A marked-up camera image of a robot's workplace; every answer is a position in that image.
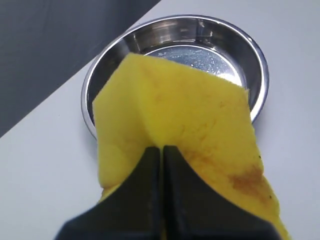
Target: white table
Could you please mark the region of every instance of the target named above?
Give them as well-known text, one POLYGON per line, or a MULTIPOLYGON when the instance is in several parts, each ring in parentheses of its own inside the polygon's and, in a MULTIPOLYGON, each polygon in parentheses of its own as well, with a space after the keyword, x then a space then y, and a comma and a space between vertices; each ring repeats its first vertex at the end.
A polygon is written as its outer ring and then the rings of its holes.
MULTIPOLYGON (((162 0, 138 21, 208 15, 260 45, 270 89, 256 135, 295 240, 320 239, 319 12, 315 0, 162 0)), ((96 142, 80 108, 89 65, 0 138, 0 239, 51 240, 99 199, 96 142)))

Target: dark gray wall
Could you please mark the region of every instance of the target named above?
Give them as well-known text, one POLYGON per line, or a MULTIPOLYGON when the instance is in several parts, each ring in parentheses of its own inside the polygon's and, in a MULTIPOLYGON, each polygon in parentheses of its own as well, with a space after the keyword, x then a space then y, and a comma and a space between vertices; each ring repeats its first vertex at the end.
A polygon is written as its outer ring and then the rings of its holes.
POLYGON ((160 0, 0 0, 0 137, 160 0))

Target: metal bowl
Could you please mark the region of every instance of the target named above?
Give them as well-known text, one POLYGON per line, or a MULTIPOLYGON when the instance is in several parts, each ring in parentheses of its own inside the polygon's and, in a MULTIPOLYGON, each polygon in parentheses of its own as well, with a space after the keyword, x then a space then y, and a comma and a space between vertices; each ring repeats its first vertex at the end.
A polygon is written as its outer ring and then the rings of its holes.
POLYGON ((268 65, 261 49, 248 34, 213 17, 163 17, 125 32, 94 60, 83 83, 81 109, 95 138, 92 102, 129 52, 189 65, 247 88, 252 121, 265 103, 269 88, 268 65))

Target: bowl rim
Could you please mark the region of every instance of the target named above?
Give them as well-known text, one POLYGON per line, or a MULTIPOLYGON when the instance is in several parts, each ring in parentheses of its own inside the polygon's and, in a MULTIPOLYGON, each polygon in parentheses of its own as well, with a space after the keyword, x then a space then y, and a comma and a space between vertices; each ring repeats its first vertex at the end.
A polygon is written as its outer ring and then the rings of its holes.
POLYGON ((236 32, 238 35, 240 35, 251 47, 251 49, 254 51, 259 66, 260 66, 260 72, 261 72, 261 85, 260 85, 260 91, 258 93, 258 97, 256 99, 256 102, 250 111, 250 118, 251 122, 253 123, 257 117, 259 116, 265 102, 267 99, 267 95, 269 92, 269 85, 270 85, 270 79, 269 79, 269 68, 268 68, 268 63, 265 58, 265 55, 263 54, 261 48, 258 46, 258 44, 242 29, 239 27, 233 25, 232 23, 216 18, 216 17, 211 17, 211 16, 205 16, 205 15, 197 15, 197 14, 179 14, 179 15, 169 15, 165 17, 160 17, 156 18, 150 21, 146 21, 144 23, 138 24, 135 27, 131 27, 127 31, 125 31, 123 34, 118 36, 115 40, 113 40, 111 43, 109 43, 100 54, 93 60, 89 70, 87 71, 87 74, 84 78, 84 82, 82 84, 82 89, 81 89, 81 112, 83 116, 83 120, 85 122, 85 125, 89 129, 90 133, 93 135, 95 139, 97 139, 97 132, 96 128, 91 121, 89 111, 88 111, 88 89, 89 89, 89 83, 92 79, 92 75, 101 61, 101 59, 104 57, 104 55, 118 42, 120 42, 125 36, 141 29, 144 28, 148 25, 155 24, 158 22, 162 21, 167 21, 167 20, 174 20, 174 19, 198 19, 198 20, 207 20, 211 22, 215 22, 216 24, 221 24, 226 28, 229 28, 230 30, 236 32))

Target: sponge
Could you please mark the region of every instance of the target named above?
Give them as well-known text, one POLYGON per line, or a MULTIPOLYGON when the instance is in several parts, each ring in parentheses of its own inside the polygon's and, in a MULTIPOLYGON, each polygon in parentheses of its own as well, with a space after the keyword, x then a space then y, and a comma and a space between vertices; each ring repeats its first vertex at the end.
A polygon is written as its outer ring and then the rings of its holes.
POLYGON ((131 53, 97 95, 93 112, 102 199, 132 172, 146 147, 174 145, 212 189, 290 239, 263 176, 244 88, 131 53))

